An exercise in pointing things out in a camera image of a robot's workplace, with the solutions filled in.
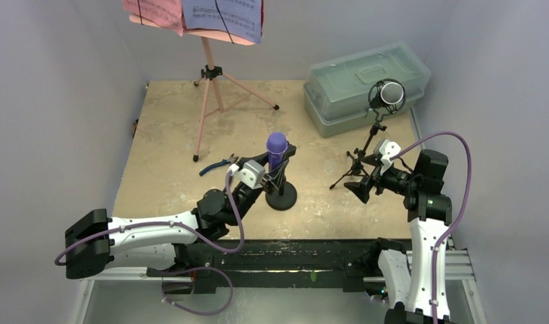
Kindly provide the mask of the purple microphone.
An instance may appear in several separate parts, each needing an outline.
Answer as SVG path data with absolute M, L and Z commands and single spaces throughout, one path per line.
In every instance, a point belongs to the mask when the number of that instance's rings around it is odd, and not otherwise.
M 269 135 L 266 142 L 269 172 L 274 171 L 283 162 L 287 148 L 288 141 L 284 133 L 273 132 Z

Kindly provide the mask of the black round-base mic stand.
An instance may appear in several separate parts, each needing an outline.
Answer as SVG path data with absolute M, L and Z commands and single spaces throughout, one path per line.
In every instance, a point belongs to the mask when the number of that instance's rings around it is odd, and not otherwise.
M 288 142 L 287 149 L 296 149 L 296 147 Z M 297 202 L 297 190 L 292 183 L 287 181 L 286 177 L 284 187 L 281 188 L 279 193 L 266 194 L 266 202 L 274 210 L 286 211 Z

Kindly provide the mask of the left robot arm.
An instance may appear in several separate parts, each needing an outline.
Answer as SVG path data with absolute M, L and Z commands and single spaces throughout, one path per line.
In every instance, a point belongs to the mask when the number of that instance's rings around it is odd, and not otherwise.
M 229 166 L 225 188 L 211 189 L 190 211 L 164 217 L 110 217 L 106 209 L 94 209 L 65 231 L 65 250 L 55 259 L 65 267 L 68 279 L 85 279 L 116 267 L 148 267 L 180 276 L 187 272 L 190 258 L 183 248 L 205 243 L 223 253 L 235 248 L 219 246 L 229 227 L 239 228 L 242 219 L 261 194 L 274 194 L 286 183 L 285 169 L 296 147 L 289 145 L 279 165 L 266 171 L 269 152 L 242 158 Z

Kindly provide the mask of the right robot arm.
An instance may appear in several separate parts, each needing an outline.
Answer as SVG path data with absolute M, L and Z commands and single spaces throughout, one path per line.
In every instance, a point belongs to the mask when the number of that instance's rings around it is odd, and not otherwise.
M 451 199 L 442 194 L 443 177 L 449 164 L 446 155 L 424 149 L 411 173 L 387 166 L 380 154 L 362 159 L 374 166 L 372 173 L 345 187 L 363 203 L 370 190 L 377 194 L 390 190 L 403 196 L 408 212 L 411 251 L 394 240 L 379 238 L 368 256 L 369 270 L 382 275 L 389 309 L 385 323 L 450 323 L 446 293 L 446 231 L 451 224 Z

